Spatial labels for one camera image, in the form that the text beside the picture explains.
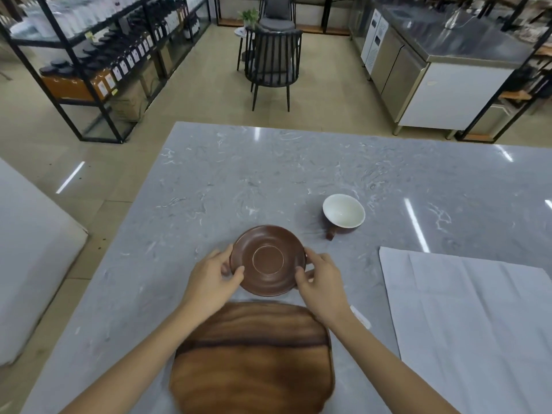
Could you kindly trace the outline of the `grey cushioned chair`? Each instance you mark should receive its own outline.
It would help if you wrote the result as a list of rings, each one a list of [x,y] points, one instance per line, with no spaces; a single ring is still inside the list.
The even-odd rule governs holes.
[[[295,0],[260,0],[258,24],[274,32],[296,29],[295,8]]]

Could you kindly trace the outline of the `black rack with wooden shelves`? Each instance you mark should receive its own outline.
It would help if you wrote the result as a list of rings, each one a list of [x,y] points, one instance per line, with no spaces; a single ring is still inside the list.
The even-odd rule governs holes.
[[[476,142],[494,144],[507,130],[531,107],[537,100],[547,99],[546,95],[552,95],[552,0],[537,1],[540,5],[540,13],[528,24],[534,24],[542,17],[547,16],[546,30],[533,44],[533,51],[521,67],[514,71],[502,85],[499,91],[479,112],[476,118],[464,131],[452,131],[447,139],[456,139],[463,142]],[[516,112],[500,128],[496,134],[475,134],[474,127],[478,124],[495,101],[506,101],[508,105],[517,106]]]

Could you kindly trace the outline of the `person's right forearm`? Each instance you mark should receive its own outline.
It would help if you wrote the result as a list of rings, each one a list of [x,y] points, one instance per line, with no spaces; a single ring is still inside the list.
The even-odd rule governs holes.
[[[366,329],[349,308],[321,320],[347,349],[392,414],[460,414]]]

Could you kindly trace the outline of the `row of white bags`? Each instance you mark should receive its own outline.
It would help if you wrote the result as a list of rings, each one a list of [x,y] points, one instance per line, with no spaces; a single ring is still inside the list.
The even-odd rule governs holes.
[[[113,18],[141,0],[45,0],[53,20],[46,17],[38,0],[23,0],[18,7],[23,11],[21,25],[10,29],[13,36],[32,35],[39,39],[57,39],[52,23],[57,22],[63,34],[72,38]]]

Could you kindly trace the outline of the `stainless steel counter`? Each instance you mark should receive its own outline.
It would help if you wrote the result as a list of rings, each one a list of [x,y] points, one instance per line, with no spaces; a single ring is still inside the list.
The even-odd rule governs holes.
[[[449,5],[415,0],[354,0],[351,39],[394,125],[470,130],[530,57],[527,43]]]

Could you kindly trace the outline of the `person's left forearm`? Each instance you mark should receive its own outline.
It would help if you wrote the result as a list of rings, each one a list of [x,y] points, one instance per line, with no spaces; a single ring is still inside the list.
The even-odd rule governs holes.
[[[179,345],[228,298],[190,298],[59,414],[127,414]]]

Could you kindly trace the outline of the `black slatted chair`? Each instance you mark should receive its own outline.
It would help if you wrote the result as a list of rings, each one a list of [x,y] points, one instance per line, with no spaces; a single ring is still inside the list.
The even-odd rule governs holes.
[[[256,108],[259,87],[285,88],[287,110],[290,111],[290,87],[300,71],[303,31],[268,31],[260,26],[254,32],[254,50],[245,64],[245,76],[253,93],[252,111]]]

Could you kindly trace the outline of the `person's left hand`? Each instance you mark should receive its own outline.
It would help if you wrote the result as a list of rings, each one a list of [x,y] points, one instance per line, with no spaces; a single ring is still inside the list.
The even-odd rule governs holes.
[[[233,244],[223,251],[213,250],[190,273],[182,303],[201,318],[213,315],[240,287],[222,278],[223,264],[230,264]]]

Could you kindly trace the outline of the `row of dark bottles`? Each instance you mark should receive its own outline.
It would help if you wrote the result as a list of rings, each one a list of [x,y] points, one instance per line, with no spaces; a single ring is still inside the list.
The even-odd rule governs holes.
[[[54,41],[31,41],[30,47],[62,50],[38,70],[45,88],[61,105],[103,106],[127,86],[134,69],[161,55],[162,47],[195,17],[185,0],[136,0],[86,32]]]

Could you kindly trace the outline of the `wooden serving board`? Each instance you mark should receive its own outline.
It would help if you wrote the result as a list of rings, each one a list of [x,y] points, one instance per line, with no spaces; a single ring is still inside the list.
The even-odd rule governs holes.
[[[320,414],[335,389],[328,329],[306,307],[230,302],[176,350],[182,414]]]

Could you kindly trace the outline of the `small white packet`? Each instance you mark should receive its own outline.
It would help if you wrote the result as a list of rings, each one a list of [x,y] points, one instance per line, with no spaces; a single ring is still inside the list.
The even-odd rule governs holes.
[[[370,321],[360,312],[358,311],[355,306],[350,306],[351,312],[354,314],[355,318],[368,330],[371,329],[371,323]]]

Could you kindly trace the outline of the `brown ceramic saucer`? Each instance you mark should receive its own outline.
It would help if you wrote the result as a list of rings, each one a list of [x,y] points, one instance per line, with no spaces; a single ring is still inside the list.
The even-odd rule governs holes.
[[[289,230],[260,225],[245,231],[233,244],[230,269],[244,267],[241,288],[261,297],[275,297],[296,288],[295,269],[306,268],[300,240]]]

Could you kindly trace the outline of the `large white box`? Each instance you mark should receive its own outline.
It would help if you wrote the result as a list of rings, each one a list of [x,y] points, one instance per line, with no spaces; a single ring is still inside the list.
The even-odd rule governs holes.
[[[0,158],[0,367],[14,363],[87,230]]]

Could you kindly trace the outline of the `black metal shelf rack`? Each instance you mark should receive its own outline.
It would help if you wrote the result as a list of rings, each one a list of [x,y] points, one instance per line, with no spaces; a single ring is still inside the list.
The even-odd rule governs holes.
[[[162,89],[175,74],[176,69],[181,65],[192,48],[200,40],[206,29],[211,24],[211,7],[209,0],[185,0],[189,10],[195,14],[190,20],[191,30],[187,27],[173,36],[165,47],[162,47],[161,55],[151,57],[155,62],[160,77],[160,87],[156,90],[153,98],[149,101],[146,111],[154,103]],[[56,58],[67,59],[65,52],[53,48],[30,47],[31,41],[54,41],[62,37],[59,29],[55,29],[57,39],[39,39],[30,34],[13,36],[10,29],[15,25],[21,25],[23,11],[18,4],[23,0],[0,0],[0,41],[8,45],[13,53],[22,62],[34,81],[38,83],[41,91],[45,94],[60,118],[70,128],[71,132],[79,141],[92,143],[123,144],[130,137],[134,127],[140,122],[126,122],[117,119],[112,111],[111,97],[103,106],[61,105],[45,88],[44,83],[38,75],[38,70]],[[50,9],[46,6],[45,0],[38,0],[39,5],[46,13],[46,17],[53,20]]]

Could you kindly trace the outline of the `small round side table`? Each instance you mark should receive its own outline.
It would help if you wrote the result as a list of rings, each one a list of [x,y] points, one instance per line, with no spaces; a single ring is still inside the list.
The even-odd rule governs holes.
[[[254,50],[254,32],[244,26],[234,29],[234,34],[239,38],[238,58],[236,71],[240,71],[241,64],[246,64],[250,54]]]

